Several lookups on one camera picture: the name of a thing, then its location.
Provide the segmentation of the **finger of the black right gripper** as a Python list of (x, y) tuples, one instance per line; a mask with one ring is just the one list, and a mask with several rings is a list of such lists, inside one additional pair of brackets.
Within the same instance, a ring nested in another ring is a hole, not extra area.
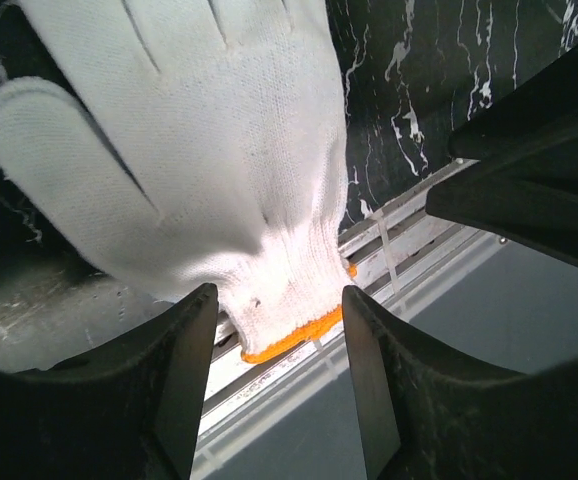
[(578, 124), (433, 186), (426, 212), (578, 267)]
[(458, 158), (484, 160), (578, 111), (578, 44), (449, 137)]

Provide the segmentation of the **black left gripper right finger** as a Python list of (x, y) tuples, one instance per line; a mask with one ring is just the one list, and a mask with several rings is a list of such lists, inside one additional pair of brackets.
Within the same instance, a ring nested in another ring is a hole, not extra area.
[(369, 297), (348, 351), (371, 479), (578, 479), (578, 359), (522, 374), (476, 359)]

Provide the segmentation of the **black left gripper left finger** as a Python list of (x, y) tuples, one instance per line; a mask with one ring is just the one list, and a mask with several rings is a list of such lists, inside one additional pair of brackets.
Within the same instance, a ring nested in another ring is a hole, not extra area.
[(0, 479), (186, 479), (218, 320), (204, 284), (41, 371), (0, 372)]

